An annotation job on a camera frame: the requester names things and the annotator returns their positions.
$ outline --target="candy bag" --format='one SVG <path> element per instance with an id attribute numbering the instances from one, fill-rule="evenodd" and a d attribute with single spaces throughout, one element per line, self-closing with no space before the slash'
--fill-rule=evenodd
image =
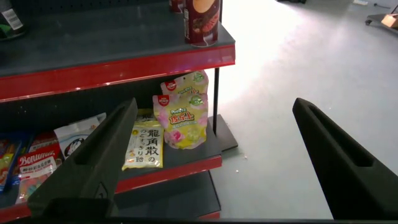
<path id="1" fill-rule="evenodd" d="M 92 118 L 55 129 L 54 133 L 57 135 L 63 158 L 67 159 L 94 129 L 105 120 L 105 117 L 106 113 L 102 113 Z"/>
<path id="2" fill-rule="evenodd" d="M 40 133 L 35 136 L 32 144 L 30 145 L 29 152 L 34 152 L 41 147 L 49 146 L 58 143 L 57 135 L 53 131 Z"/>
<path id="3" fill-rule="evenodd" d="M 154 113 L 165 129 L 165 142 L 176 149 L 193 149 L 206 141 L 207 94 L 153 96 Z"/>
<path id="4" fill-rule="evenodd" d="M 205 71 L 192 72 L 182 77 L 178 77 L 169 82 L 160 84 L 162 93 L 169 94 L 192 94 L 207 93 L 209 78 Z"/>
<path id="5" fill-rule="evenodd" d="M 57 144 L 29 152 L 18 158 L 21 172 L 19 193 L 16 203 L 26 202 L 29 196 L 62 164 L 60 148 Z"/>
<path id="6" fill-rule="evenodd" d="M 14 166 L 26 141 L 24 133 L 0 134 L 0 193 L 12 181 Z"/>
<path id="7" fill-rule="evenodd" d="M 136 123 L 138 122 L 147 122 L 147 121 L 156 121 L 154 110 L 152 109 L 138 109 Z"/>
<path id="8" fill-rule="evenodd" d="M 21 133 L 20 140 L 22 140 L 21 148 L 19 149 L 18 154 L 16 155 L 16 158 L 28 153 L 28 146 L 30 142 L 33 140 L 33 134 L 27 134 L 27 133 Z M 12 177 L 11 177 L 11 183 L 12 185 L 18 185 L 19 184 L 19 166 L 18 162 L 15 162 L 13 170 L 12 170 Z"/>
<path id="9" fill-rule="evenodd" d="M 135 122 L 122 170 L 143 167 L 162 168 L 163 135 L 164 129 L 158 121 Z"/>

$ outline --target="cylindrical snack can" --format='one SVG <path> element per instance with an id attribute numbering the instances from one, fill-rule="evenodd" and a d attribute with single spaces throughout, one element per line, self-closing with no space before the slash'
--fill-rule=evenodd
<path id="1" fill-rule="evenodd" d="M 207 47 L 218 40 L 220 0 L 184 0 L 185 41 Z"/>
<path id="2" fill-rule="evenodd" d="M 183 0 L 169 0 L 170 10 L 174 13 L 183 12 Z"/>

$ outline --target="red candy package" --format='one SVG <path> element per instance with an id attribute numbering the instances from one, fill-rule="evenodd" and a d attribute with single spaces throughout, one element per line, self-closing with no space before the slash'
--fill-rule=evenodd
<path id="1" fill-rule="evenodd" d="M 16 203 L 26 202 L 29 196 L 62 164 L 58 144 L 52 144 L 18 158 L 21 183 Z"/>
<path id="2" fill-rule="evenodd" d="M 40 133 L 34 138 L 28 152 L 34 152 L 41 147 L 49 146 L 55 143 L 58 143 L 58 139 L 53 131 Z"/>

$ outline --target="bonbonus candy bag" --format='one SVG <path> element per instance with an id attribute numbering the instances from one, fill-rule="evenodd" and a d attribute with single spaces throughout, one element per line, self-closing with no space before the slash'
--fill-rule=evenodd
<path id="1" fill-rule="evenodd" d="M 178 77 L 169 82 L 160 84 L 162 93 L 169 94 L 192 94 L 207 93 L 209 79 L 205 71 L 192 72 L 182 77 Z"/>
<path id="2" fill-rule="evenodd" d="M 154 113 L 165 129 L 165 142 L 176 149 L 194 149 L 206 141 L 207 94 L 152 97 Z"/>

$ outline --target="concrete floor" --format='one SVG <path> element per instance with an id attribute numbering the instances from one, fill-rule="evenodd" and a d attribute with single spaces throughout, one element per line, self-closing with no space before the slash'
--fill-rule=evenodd
<path id="1" fill-rule="evenodd" d="M 237 59 L 221 69 L 219 113 L 239 148 L 211 171 L 223 218 L 332 218 L 292 114 L 296 97 L 398 174 L 398 35 L 364 25 L 389 10 L 351 2 L 224 1 Z"/>

